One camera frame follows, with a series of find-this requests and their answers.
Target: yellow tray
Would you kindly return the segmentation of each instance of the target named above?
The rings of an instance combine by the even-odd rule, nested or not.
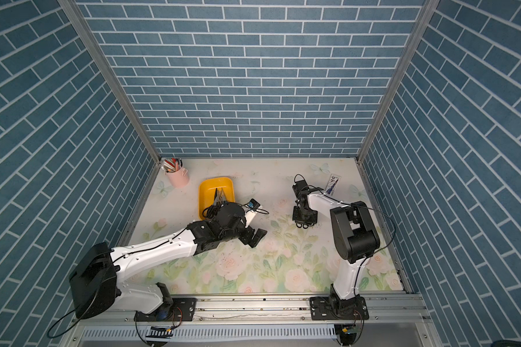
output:
[[[199,218],[204,220],[203,210],[214,202],[214,192],[217,188],[224,189],[226,200],[233,203],[236,198],[233,194],[233,182],[229,177],[216,177],[204,180],[199,186]]]

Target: brick wall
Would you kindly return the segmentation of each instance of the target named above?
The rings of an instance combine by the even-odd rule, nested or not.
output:
[[[116,243],[151,167],[56,0],[0,1],[0,346],[49,344],[68,273]]]
[[[78,4],[161,154],[354,156],[422,2]]]
[[[521,1],[439,3],[366,168],[444,344],[521,340]]]

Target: pink pen holder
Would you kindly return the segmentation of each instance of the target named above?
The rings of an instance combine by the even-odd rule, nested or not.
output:
[[[186,168],[181,168],[176,172],[165,172],[165,175],[168,176],[174,188],[183,188],[189,183],[189,175],[187,175]]]

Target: table surface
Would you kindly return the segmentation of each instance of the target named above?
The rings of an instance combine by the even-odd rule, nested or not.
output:
[[[172,294],[315,293],[328,292],[341,257],[334,247],[329,218],[318,215],[318,224],[299,229],[292,221],[295,174],[308,184],[325,188],[330,173],[341,176],[334,197],[370,202],[353,159],[184,159],[189,184],[176,189],[163,171],[132,234],[137,244],[176,232],[198,220],[198,187],[213,177],[230,177],[236,202],[255,198],[269,215],[257,214],[251,227],[268,234],[256,248],[239,240],[216,249],[176,259],[132,277],[141,284],[165,283]],[[371,215],[380,234],[374,212]],[[384,244],[380,234],[381,245]],[[402,290],[387,250],[376,253],[360,276],[361,290]]]

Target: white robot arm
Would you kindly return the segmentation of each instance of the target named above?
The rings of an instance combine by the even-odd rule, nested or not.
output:
[[[304,179],[293,185],[297,197],[293,220],[298,228],[308,228],[317,223],[319,212],[331,219],[334,245],[344,260],[331,286],[329,301],[335,315],[341,316],[359,293],[357,279],[367,258],[380,247],[380,238],[365,203],[343,203],[320,188],[310,187]]]
[[[153,320],[169,317],[173,300],[166,285],[139,285],[129,278],[167,261],[214,249],[223,241],[238,238],[252,248],[257,246],[267,232],[255,231],[249,224],[261,207],[254,199],[247,212],[240,204],[225,203],[212,220],[190,223],[165,237],[114,248],[96,244],[69,277],[76,317],[90,318],[106,309],[138,311]]]

